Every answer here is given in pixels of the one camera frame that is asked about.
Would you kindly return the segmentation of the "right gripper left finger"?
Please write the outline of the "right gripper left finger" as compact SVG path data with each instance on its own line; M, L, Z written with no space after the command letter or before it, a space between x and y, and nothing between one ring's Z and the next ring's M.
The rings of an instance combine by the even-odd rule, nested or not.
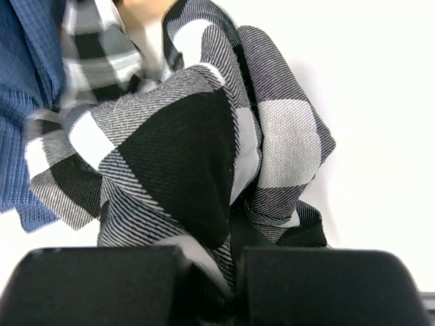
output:
M1 324L180 325L187 272L177 247L34 250L1 296Z

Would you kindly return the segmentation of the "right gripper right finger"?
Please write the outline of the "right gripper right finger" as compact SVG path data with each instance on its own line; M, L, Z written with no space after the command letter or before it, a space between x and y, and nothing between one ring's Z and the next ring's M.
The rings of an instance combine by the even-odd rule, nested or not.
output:
M405 265L385 251L248 248L235 325L431 325Z

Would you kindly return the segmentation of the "black white checked shirt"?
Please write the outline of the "black white checked shirt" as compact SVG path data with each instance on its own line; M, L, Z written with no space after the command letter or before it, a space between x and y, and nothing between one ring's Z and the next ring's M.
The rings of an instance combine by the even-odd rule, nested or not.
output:
M211 1L178 1L150 73L111 1L68 2L66 84L27 127L36 197L104 247L178 245L232 297L230 207L276 245L321 228L300 195L334 139L270 37Z

